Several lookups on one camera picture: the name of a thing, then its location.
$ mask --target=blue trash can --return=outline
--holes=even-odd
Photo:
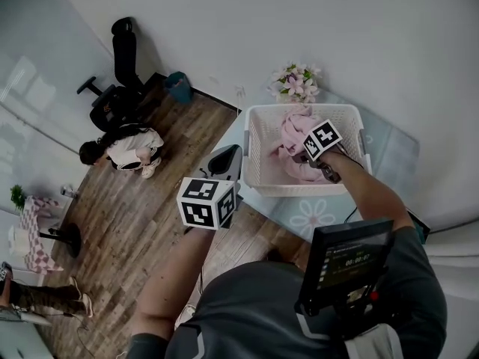
[[[165,80],[165,88],[175,100],[182,104],[188,104],[193,99],[192,86],[183,72],[175,72],[169,75]]]

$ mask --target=white plastic basket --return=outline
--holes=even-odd
[[[246,112],[243,179],[264,197],[312,197],[346,192],[342,183],[298,185],[269,155],[273,141],[281,138],[283,116],[298,104],[257,105]],[[370,156],[364,150],[364,127],[358,109],[349,104],[308,104],[313,115],[330,119],[343,136],[351,158],[371,172]]]

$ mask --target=person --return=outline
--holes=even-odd
[[[356,337],[359,348],[350,357],[437,358],[446,334],[445,297],[406,207],[349,157],[329,151],[321,160],[339,173],[364,220],[394,221],[388,271],[376,291],[386,304],[400,298],[410,312],[397,330],[386,325]],[[328,340],[338,321],[331,307],[308,317],[310,334],[302,329],[294,304],[303,273],[286,263],[247,263],[218,276],[205,288],[195,315],[175,331],[214,235],[212,230],[189,231],[146,282],[132,323],[129,359],[348,358],[350,346]],[[376,331],[379,340],[374,340]],[[362,340],[369,333],[372,341]]]
[[[6,271],[5,279],[0,281],[0,306],[9,307],[12,304],[22,309],[43,306],[71,315],[93,316],[91,299],[82,294],[74,277],[69,278],[68,286],[26,286],[13,280],[11,270]]]
[[[142,169],[141,176],[152,177],[161,163],[160,147],[164,141],[159,134],[144,124],[131,123],[107,132],[96,141],[80,147],[80,160],[85,165],[97,165],[108,157],[117,170]]]

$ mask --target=pink flowers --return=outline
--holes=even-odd
[[[299,76],[296,78],[297,79],[294,79],[294,77],[291,76],[283,85],[284,89],[289,89],[289,96],[292,96],[295,93],[301,94],[304,92],[304,89],[302,88],[302,79],[299,79]]]
[[[314,65],[296,65],[290,63],[288,67],[274,72],[272,84],[268,91],[277,102],[314,102],[319,93],[316,79],[320,70]]]

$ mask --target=pink checkered tablecloth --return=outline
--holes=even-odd
[[[20,216],[20,228],[28,231],[30,252],[25,256],[25,264],[29,270],[46,275],[51,271],[63,271],[44,249],[40,238],[38,217],[51,217],[49,207],[58,207],[59,203],[50,198],[29,196]]]

